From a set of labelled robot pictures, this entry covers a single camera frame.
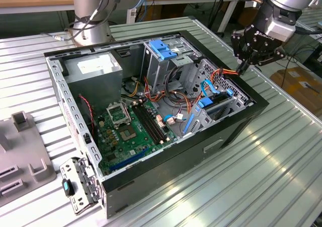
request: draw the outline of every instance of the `aluminum table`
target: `aluminum table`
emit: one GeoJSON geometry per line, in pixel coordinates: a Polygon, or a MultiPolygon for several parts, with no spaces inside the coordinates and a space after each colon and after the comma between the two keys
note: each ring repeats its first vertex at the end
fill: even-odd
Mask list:
{"type": "MultiPolygon", "coordinates": [[[[111,27],[116,40],[188,30],[231,68],[229,46],[189,18],[111,27]]],[[[59,165],[76,155],[43,53],[43,35],[0,40],[0,120],[30,112],[57,179],[0,208],[0,226],[310,226],[322,211],[322,123],[256,69],[242,78],[270,105],[228,147],[109,220],[73,214],[59,165]]]]}

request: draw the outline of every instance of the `motherboard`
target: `motherboard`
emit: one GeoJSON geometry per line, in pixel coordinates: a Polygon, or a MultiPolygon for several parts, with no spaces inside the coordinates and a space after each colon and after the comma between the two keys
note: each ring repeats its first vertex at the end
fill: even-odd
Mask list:
{"type": "Polygon", "coordinates": [[[147,156],[177,140],[166,126],[156,120],[157,111],[151,102],[131,105],[115,104],[98,115],[98,148],[103,159],[100,169],[109,174],[147,156]]]}

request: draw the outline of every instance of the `blue plastic clip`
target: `blue plastic clip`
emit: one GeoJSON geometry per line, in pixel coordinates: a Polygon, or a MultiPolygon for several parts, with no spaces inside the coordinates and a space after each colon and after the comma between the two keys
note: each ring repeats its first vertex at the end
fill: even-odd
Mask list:
{"type": "Polygon", "coordinates": [[[203,92],[203,94],[204,94],[205,96],[207,96],[207,93],[206,93],[206,91],[205,91],[204,83],[207,83],[207,84],[209,85],[209,87],[210,87],[211,91],[212,91],[214,94],[219,94],[219,93],[220,93],[217,89],[215,89],[215,87],[212,85],[212,83],[211,83],[211,81],[210,81],[210,80],[204,80],[203,82],[201,82],[201,90],[202,90],[202,92],[203,92]]]}
{"type": "Polygon", "coordinates": [[[230,96],[233,96],[233,91],[231,89],[227,89],[227,93],[230,95],[230,96]]]}
{"type": "Polygon", "coordinates": [[[192,120],[193,120],[194,117],[195,117],[195,115],[194,114],[191,114],[190,119],[189,119],[188,123],[186,124],[185,129],[183,130],[183,134],[186,134],[186,132],[187,132],[187,130],[189,128],[189,125],[191,124],[191,122],[192,122],[192,120]]]}
{"type": "Polygon", "coordinates": [[[211,105],[213,102],[208,98],[203,98],[201,100],[198,101],[198,105],[200,106],[200,108],[204,108],[208,105],[211,105]]]}
{"type": "Polygon", "coordinates": [[[161,40],[150,41],[149,45],[160,56],[162,60],[167,60],[178,56],[176,53],[172,52],[168,48],[168,45],[163,43],[161,40]]]}

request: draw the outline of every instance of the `blue expansion slot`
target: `blue expansion slot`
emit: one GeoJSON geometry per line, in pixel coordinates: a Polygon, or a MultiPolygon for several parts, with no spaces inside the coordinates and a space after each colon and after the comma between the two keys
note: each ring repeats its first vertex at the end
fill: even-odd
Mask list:
{"type": "Polygon", "coordinates": [[[110,171],[117,170],[117,169],[122,168],[122,167],[124,167],[124,166],[126,166],[126,165],[128,165],[128,164],[130,164],[130,163],[132,163],[132,162],[135,162],[136,160],[138,160],[138,159],[142,158],[142,157],[144,156],[144,153],[145,153],[147,150],[148,150],[148,148],[147,148],[147,149],[144,149],[144,150],[143,150],[143,151],[141,151],[140,153],[138,153],[138,154],[136,154],[136,155],[134,155],[134,156],[130,157],[129,159],[126,159],[126,160],[124,160],[124,161],[122,161],[122,162],[120,162],[120,163],[118,163],[118,164],[116,164],[116,165],[114,165],[114,166],[109,167],[109,168],[110,168],[110,171]]]}
{"type": "Polygon", "coordinates": [[[190,119],[189,119],[189,121],[188,121],[185,129],[183,130],[183,134],[186,134],[186,132],[187,132],[187,130],[189,128],[189,125],[191,124],[191,121],[193,120],[194,117],[195,117],[195,115],[194,114],[191,114],[190,119]]]}

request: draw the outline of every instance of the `blue tab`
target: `blue tab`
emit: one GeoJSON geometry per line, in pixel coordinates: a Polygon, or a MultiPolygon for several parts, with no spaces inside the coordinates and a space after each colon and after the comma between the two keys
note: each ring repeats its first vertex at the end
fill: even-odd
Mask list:
{"type": "Polygon", "coordinates": [[[160,56],[162,60],[175,58],[178,55],[172,52],[168,45],[163,43],[161,40],[154,40],[149,42],[150,47],[160,56]]]}
{"type": "Polygon", "coordinates": [[[233,96],[233,91],[231,89],[227,89],[227,93],[230,95],[230,96],[233,96]]]}
{"type": "Polygon", "coordinates": [[[187,130],[189,128],[189,125],[191,124],[191,122],[192,122],[192,120],[193,120],[194,117],[195,117],[195,115],[194,114],[191,114],[190,119],[189,119],[188,123],[186,124],[185,129],[183,130],[183,134],[186,134],[186,132],[187,132],[187,130]]]}
{"type": "Polygon", "coordinates": [[[208,105],[211,105],[213,102],[208,98],[202,98],[201,100],[198,101],[198,105],[200,106],[200,108],[204,108],[208,105]]]}
{"type": "Polygon", "coordinates": [[[68,184],[67,182],[64,182],[64,189],[67,190],[68,189],[68,184]]]}

